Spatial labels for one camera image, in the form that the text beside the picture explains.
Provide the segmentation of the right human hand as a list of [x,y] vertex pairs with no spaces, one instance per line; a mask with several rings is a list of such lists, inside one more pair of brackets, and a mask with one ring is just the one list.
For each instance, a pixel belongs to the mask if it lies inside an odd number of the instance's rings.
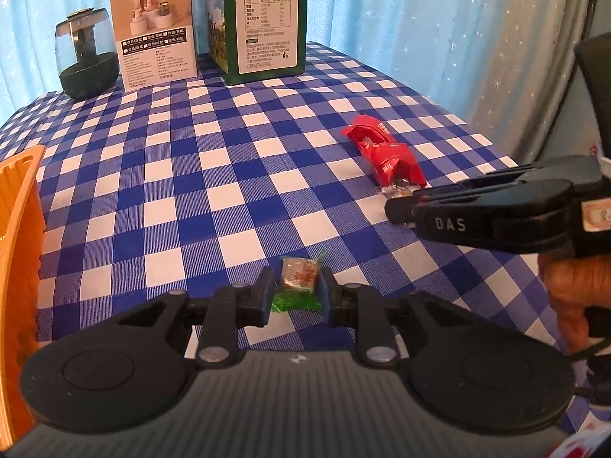
[[545,252],[538,255],[537,265],[566,350],[577,353],[588,346],[585,309],[610,308],[610,257],[559,258]]

